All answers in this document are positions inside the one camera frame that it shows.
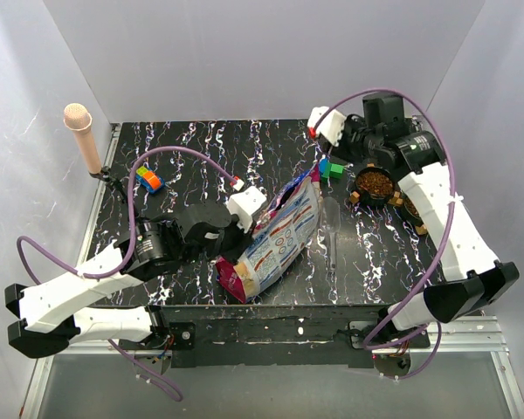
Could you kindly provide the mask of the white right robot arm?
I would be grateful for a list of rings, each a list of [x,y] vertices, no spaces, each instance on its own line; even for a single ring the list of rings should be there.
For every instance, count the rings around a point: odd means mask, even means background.
[[[416,129],[403,114],[386,120],[359,119],[337,111],[312,125],[332,155],[350,162],[378,162],[410,198],[436,246],[431,266],[399,303],[382,310],[367,336],[388,347],[410,330],[447,324],[492,304],[519,278],[513,262],[502,262],[476,229],[455,188],[452,162],[436,129]]]

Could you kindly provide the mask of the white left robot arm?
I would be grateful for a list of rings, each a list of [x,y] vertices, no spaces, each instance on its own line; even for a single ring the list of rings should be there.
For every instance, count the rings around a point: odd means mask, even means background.
[[[170,329],[152,308],[95,308],[93,303],[126,288],[177,272],[204,256],[238,258],[252,243],[256,209],[206,202],[181,213],[139,218],[119,237],[73,271],[43,284],[5,288],[5,305],[17,321],[8,343],[30,359],[58,354],[87,340],[129,340],[162,347]]]

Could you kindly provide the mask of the pink pet food bag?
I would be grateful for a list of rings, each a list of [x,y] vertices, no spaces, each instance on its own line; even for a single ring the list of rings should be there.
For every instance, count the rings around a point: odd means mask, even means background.
[[[241,303],[273,285],[309,244],[321,202],[320,172],[312,166],[274,197],[258,219],[252,244],[238,261],[217,260],[218,283]]]

